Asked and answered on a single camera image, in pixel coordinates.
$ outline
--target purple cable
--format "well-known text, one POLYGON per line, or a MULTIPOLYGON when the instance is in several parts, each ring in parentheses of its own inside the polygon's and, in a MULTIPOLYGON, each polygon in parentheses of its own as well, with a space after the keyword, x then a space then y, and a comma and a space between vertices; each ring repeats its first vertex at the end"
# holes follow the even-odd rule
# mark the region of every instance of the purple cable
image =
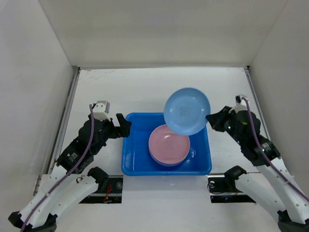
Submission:
MULTIPOLYGON (((92 139, 93 139, 93 133, 94 133, 94 127, 95 127, 95 118, 94 118, 94 115, 93 115, 93 111, 92 111, 92 105, 89 105, 89 108, 90 108, 90 114, 91 114, 91 132, 90 132, 90 138, 89 138, 89 142, 88 142, 88 145, 83 153, 83 155, 81 156, 81 158, 77 161, 77 163, 74 165, 74 167, 72 167, 71 170, 68 171, 68 173, 62 177, 57 183, 55 183, 55 185, 48 191, 47 194, 51 194, 55 188, 57 188, 61 183, 62 181, 64 181, 69 175, 71 175, 74 170, 78 167, 78 165, 81 164, 81 162, 83 161, 83 159, 85 158, 88 150, 90 149, 90 146, 91 146, 91 142, 92 142, 92 139)), ((45 195, 38 203, 37 205, 31 210, 31 212, 29 213, 28 217, 26 218, 23 226, 21 227, 20 229, 20 232, 23 232, 26 228, 26 225, 28 223, 28 221, 30 220, 31 216, 34 214, 34 212, 39 208, 39 206, 46 200, 47 198, 47 195, 45 195)))
POLYGON ((242 98, 245 102, 246 102, 246 105, 247 105, 247 109, 248 109, 248 115, 249 115, 249 120, 250 120, 250 125, 251 125, 251 129, 252 129, 252 133, 253 133, 253 136, 254 136, 254 140, 256 142, 256 145, 258 146, 260 152, 262 153, 264 159, 267 161, 267 163, 272 167, 273 170, 275 170, 275 172, 281 176, 281 178, 292 188, 294 189, 299 195, 301 195, 307 202, 309 202, 309 198, 302 192, 300 191, 296 186, 294 186, 276 167, 275 165, 273 165, 273 163, 269 160, 269 158, 267 157, 267 155, 264 153, 263 149, 262 149, 262 146, 256 136, 256 133, 255 133, 255 128, 254 128, 254 123, 253 123, 253 118, 252 118, 252 115, 251 115, 251 110, 250 110, 250 106, 249 106, 249 101, 245 98, 242 98))

